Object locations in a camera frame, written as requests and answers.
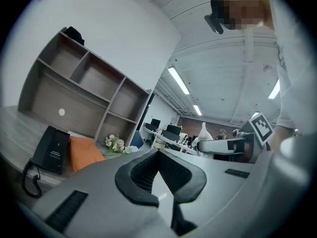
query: white shirt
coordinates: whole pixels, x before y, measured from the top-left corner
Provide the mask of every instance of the white shirt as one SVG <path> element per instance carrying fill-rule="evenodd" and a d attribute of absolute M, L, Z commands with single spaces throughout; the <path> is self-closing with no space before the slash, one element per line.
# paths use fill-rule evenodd
<path fill-rule="evenodd" d="M 281 113 L 277 125 L 317 131 L 317 59 L 306 28 L 284 0 L 269 0 L 278 43 Z"/>

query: black bag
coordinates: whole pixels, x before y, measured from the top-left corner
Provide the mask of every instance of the black bag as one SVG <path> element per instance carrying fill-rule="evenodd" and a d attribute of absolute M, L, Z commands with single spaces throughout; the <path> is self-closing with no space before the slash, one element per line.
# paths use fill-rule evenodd
<path fill-rule="evenodd" d="M 72 26 L 70 26 L 70 27 L 68 27 L 66 29 L 65 34 L 69 38 L 71 38 L 71 39 L 75 40 L 76 42 L 80 43 L 81 45 L 84 45 L 85 40 L 83 40 L 81 38 L 81 34 L 75 28 L 73 28 Z"/>

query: flower bouquet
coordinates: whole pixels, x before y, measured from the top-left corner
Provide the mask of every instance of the flower bouquet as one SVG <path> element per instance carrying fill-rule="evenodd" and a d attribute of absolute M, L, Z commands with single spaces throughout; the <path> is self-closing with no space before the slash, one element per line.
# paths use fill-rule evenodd
<path fill-rule="evenodd" d="M 136 146 L 124 147 L 124 141 L 120 139 L 119 136 L 110 135 L 109 137 L 106 137 L 105 143 L 111 152 L 131 153 L 138 151 L 138 147 Z"/>

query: white wall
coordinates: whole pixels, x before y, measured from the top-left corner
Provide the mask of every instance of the white wall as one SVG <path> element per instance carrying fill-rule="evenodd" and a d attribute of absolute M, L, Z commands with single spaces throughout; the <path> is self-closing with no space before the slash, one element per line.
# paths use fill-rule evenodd
<path fill-rule="evenodd" d="M 34 0 L 11 31 L 1 61 L 1 106 L 18 103 L 43 47 L 73 26 L 85 46 L 144 89 L 154 89 L 175 46 L 176 28 L 147 0 Z"/>
<path fill-rule="evenodd" d="M 154 96 L 152 103 L 148 109 L 147 114 L 144 117 L 143 122 L 151 123 L 152 119 L 160 120 L 159 127 L 167 127 L 167 125 L 174 119 L 177 121 L 177 113 L 168 104 L 162 101 L 156 95 Z M 146 136 L 146 132 L 140 130 L 143 137 Z"/>

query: white bag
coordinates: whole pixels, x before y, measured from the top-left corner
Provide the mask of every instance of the white bag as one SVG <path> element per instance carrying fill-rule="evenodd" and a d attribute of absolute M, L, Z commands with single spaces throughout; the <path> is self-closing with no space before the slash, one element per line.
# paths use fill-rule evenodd
<path fill-rule="evenodd" d="M 202 130 L 200 131 L 198 137 L 195 138 L 194 142 L 192 143 L 192 146 L 193 147 L 197 146 L 197 143 L 202 141 L 202 140 L 213 140 L 212 136 L 210 135 L 210 133 L 206 129 L 205 122 L 203 122 Z M 204 154 L 198 150 L 197 150 L 197 156 L 213 159 L 213 154 Z"/>
<path fill-rule="evenodd" d="M 192 143 L 192 146 L 195 147 L 197 143 L 202 140 L 213 140 L 212 136 L 209 134 L 209 132 L 206 129 L 205 122 L 203 122 L 203 128 L 200 131 L 198 137 L 195 138 L 194 142 Z"/>

